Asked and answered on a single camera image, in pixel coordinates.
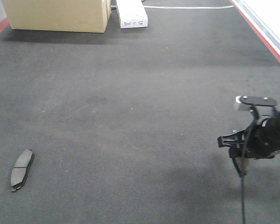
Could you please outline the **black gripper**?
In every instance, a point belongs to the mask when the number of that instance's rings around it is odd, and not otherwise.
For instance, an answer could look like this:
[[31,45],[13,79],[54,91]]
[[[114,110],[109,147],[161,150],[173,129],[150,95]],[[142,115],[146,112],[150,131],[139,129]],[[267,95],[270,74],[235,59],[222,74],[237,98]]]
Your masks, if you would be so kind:
[[229,148],[234,168],[242,176],[240,158],[244,155],[244,175],[249,170],[249,159],[271,159],[280,152],[280,116],[265,119],[260,125],[251,123],[245,130],[220,136],[219,147]]

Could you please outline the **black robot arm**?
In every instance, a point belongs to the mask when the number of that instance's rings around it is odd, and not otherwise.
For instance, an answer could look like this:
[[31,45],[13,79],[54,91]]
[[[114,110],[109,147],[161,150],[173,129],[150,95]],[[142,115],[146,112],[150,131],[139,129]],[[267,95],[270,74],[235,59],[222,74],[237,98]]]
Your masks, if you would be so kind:
[[272,159],[280,153],[280,111],[268,97],[237,96],[235,108],[249,111],[251,124],[242,131],[219,136],[219,147],[229,148],[229,157],[240,177],[247,174],[249,159]]

